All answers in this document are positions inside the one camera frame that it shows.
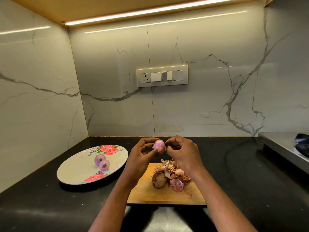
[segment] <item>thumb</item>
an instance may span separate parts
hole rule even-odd
[[[177,150],[174,150],[171,146],[168,146],[166,148],[166,152],[167,154],[172,157],[173,159],[175,159],[176,153],[178,152]]]
[[[159,147],[157,149],[152,150],[151,152],[149,152],[147,155],[144,155],[144,156],[149,163],[152,159],[157,158],[163,152],[164,152],[164,149],[162,147]]]

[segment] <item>countertop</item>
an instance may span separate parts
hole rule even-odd
[[[120,145],[130,152],[139,139],[88,137],[2,192],[0,231],[87,231],[123,168],[94,183],[68,186],[58,181],[58,167],[73,154],[98,145]],[[206,169],[258,231],[309,231],[305,172],[263,148],[258,138],[190,139],[198,145]],[[160,158],[169,159],[166,153]],[[216,231],[204,211],[200,206],[131,205],[122,231]]]

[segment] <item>person's left hand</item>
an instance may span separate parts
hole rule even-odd
[[[126,181],[130,187],[135,187],[138,180],[146,172],[149,162],[157,158],[164,152],[162,147],[147,151],[152,148],[154,142],[159,138],[141,138],[139,142],[132,148],[125,169],[122,172],[123,180]]]

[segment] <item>fingernail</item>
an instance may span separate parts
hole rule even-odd
[[[158,152],[159,152],[159,153],[163,153],[163,152],[164,152],[163,147],[159,147],[159,148],[158,148]]]

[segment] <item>electrical switch panel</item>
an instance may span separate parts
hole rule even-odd
[[[188,65],[138,69],[136,77],[138,87],[188,84]]]

